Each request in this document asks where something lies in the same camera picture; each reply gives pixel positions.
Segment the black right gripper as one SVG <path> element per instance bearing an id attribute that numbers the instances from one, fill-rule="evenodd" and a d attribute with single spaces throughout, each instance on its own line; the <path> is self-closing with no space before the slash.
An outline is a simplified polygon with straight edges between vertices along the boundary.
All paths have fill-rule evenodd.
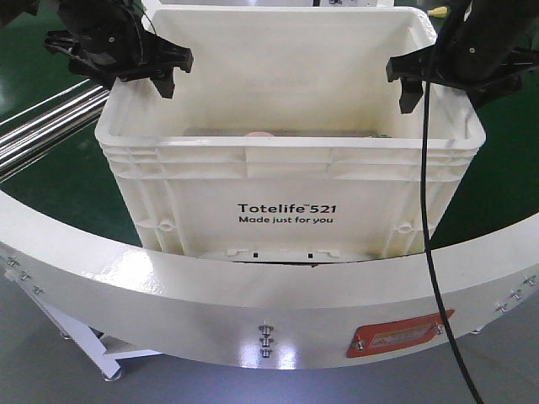
<path id="1" fill-rule="evenodd" d="M 392 56 L 387 62 L 387 80 L 400 79 L 402 114 L 413 113 L 424 95 L 423 82 L 461 89 L 473 107 L 481 108 L 520 90 L 520 73 L 536 65 L 537 53 L 515 47 L 538 18 L 537 1 L 447 5 L 450 13 L 434 48 Z"/>

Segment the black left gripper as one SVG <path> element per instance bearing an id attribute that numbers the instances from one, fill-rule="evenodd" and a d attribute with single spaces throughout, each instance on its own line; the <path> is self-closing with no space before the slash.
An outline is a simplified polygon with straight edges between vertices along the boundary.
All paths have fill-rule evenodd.
<path id="1" fill-rule="evenodd" d="M 48 32 L 44 47 L 68 56 L 73 74 L 111 87 L 147 64 L 159 94 L 172 98 L 173 68 L 191 72 L 191 49 L 147 33 L 132 1 L 60 1 L 57 13 L 66 28 Z"/>

